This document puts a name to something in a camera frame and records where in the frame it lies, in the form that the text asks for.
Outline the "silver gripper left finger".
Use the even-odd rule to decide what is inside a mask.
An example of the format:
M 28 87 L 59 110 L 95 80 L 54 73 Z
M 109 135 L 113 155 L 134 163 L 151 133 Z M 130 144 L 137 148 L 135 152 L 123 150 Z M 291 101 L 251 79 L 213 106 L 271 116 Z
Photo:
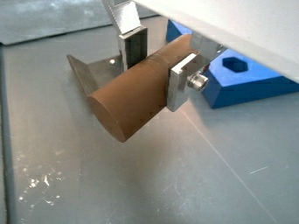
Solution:
M 117 29 L 125 70 L 147 57 L 147 28 L 142 25 L 137 3 L 131 0 L 102 0 Z

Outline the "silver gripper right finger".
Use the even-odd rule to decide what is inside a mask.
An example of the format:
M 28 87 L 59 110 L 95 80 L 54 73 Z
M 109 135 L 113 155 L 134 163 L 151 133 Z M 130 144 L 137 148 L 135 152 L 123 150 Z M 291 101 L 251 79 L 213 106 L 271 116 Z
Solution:
M 209 85 L 209 78 L 203 75 L 210 63 L 223 54 L 227 47 L 205 37 L 197 31 L 191 34 L 190 47 L 195 50 L 170 70 L 167 87 L 167 108 L 177 111 L 187 102 L 190 90 L 201 92 Z

